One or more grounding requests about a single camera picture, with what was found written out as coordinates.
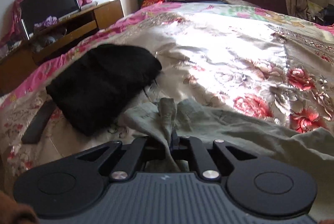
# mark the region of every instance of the television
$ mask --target television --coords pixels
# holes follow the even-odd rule
[[[78,0],[23,0],[20,7],[28,34],[34,32],[34,24],[49,16],[60,18],[80,10]]]

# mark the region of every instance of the pink floral sheet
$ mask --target pink floral sheet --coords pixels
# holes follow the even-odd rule
[[[21,137],[47,99],[45,86],[100,44],[147,48],[163,73],[132,105],[173,97],[231,109],[300,134],[333,133],[334,36],[313,23],[246,6],[164,3],[139,10],[99,31],[68,53],[42,64],[0,106],[0,153],[6,190],[31,167],[119,139],[132,130],[111,125],[88,138],[57,109],[37,145]]]

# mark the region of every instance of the television stand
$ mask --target television stand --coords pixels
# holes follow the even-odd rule
[[[123,16],[120,0],[106,2],[63,18],[55,25],[35,33],[29,40],[23,40],[19,47],[0,60],[0,93],[11,92],[40,64],[66,53],[84,38],[108,28]],[[66,30],[65,36],[34,52],[34,43],[60,29]]]

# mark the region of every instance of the white logo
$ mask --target white logo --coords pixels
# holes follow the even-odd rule
[[[163,179],[164,181],[167,180],[167,179],[170,179],[170,176],[168,175],[165,175],[164,177],[160,177],[161,179]]]

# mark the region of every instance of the black garment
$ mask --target black garment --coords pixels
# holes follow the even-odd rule
[[[75,61],[46,91],[72,126],[90,136],[112,124],[160,71],[144,48],[105,44]]]

